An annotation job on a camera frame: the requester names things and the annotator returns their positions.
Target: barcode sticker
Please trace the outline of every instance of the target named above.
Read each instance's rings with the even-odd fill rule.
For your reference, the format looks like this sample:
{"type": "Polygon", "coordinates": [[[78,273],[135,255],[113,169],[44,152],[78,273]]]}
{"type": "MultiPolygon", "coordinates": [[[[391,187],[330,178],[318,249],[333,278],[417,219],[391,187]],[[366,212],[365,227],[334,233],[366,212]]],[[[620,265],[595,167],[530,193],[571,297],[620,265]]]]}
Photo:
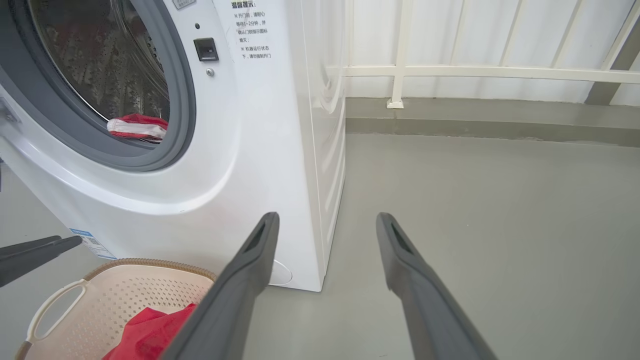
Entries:
{"type": "Polygon", "coordinates": [[[91,250],[92,253],[96,254],[99,258],[115,260],[116,257],[107,250],[102,244],[96,240],[96,238],[91,235],[88,231],[69,229],[72,233],[76,235],[80,235],[82,238],[82,243],[91,250]]]}

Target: basket handle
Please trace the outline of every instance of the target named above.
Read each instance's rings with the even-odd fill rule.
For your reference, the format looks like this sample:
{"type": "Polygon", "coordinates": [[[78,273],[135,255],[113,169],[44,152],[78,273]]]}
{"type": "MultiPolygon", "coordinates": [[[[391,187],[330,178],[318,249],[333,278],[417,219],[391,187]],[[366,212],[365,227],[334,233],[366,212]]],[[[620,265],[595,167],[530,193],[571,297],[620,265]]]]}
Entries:
{"type": "Polygon", "coordinates": [[[69,314],[69,312],[76,306],[78,301],[80,301],[80,299],[82,298],[84,293],[86,293],[86,285],[88,283],[89,282],[87,280],[80,279],[78,281],[74,281],[74,282],[66,285],[64,288],[62,288],[62,289],[56,291],[55,293],[53,293],[53,295],[51,295],[40,306],[40,309],[38,309],[38,311],[36,312],[36,315],[33,315],[33,319],[31,319],[31,323],[29,324],[29,329],[27,330],[27,341],[33,344],[36,341],[39,341],[39,340],[42,340],[42,339],[46,338],[58,326],[58,324],[62,320],[64,320],[64,318],[67,316],[67,314],[69,314]],[[54,323],[53,326],[51,326],[51,328],[49,330],[47,330],[47,332],[41,338],[36,336],[36,330],[38,329],[38,326],[40,325],[40,321],[42,321],[42,317],[47,312],[47,310],[51,307],[51,305],[53,305],[53,303],[56,300],[58,300],[60,297],[62,297],[64,294],[66,294],[66,293],[70,292],[71,290],[73,290],[75,288],[78,288],[78,287],[82,287],[82,292],[80,293],[80,295],[78,295],[78,297],[74,300],[74,302],[69,306],[69,308],[65,311],[65,313],[62,314],[62,316],[58,320],[56,320],[56,323],[54,323]]]}

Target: red clothing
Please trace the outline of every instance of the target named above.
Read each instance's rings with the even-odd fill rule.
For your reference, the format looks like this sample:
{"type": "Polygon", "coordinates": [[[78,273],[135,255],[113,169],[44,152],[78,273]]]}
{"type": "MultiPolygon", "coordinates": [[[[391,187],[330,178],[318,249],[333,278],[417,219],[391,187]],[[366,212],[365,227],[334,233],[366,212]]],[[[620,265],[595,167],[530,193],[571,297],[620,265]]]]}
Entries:
{"type": "Polygon", "coordinates": [[[190,304],[173,314],[165,314],[149,307],[143,309],[127,322],[120,344],[111,349],[102,360],[158,359],[195,308],[195,304],[190,304]]]}

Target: plastic laundry basket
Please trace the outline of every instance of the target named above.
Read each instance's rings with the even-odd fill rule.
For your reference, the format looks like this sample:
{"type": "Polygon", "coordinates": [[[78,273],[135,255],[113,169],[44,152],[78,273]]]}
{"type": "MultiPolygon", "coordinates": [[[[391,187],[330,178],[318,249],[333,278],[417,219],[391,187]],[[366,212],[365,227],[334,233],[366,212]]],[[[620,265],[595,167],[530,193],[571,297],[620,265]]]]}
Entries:
{"type": "Polygon", "coordinates": [[[40,306],[16,359],[100,359],[120,343],[124,325],[142,309],[174,313],[199,304],[215,280],[210,271],[180,263],[112,261],[58,290],[40,306]],[[82,288],[78,298],[37,337],[47,309],[74,288],[82,288]]]}

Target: washing machine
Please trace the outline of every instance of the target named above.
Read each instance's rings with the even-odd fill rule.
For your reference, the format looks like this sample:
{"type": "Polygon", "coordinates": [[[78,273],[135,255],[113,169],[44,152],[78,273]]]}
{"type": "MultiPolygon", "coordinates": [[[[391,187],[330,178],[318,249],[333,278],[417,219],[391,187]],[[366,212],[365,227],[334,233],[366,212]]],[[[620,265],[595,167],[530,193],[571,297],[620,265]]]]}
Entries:
{"type": "Polygon", "coordinates": [[[320,291],[345,174],[344,10],[1,0],[0,158],[104,258],[220,273],[277,211],[271,284],[320,291]],[[166,136],[107,131],[130,114],[166,136]]]}

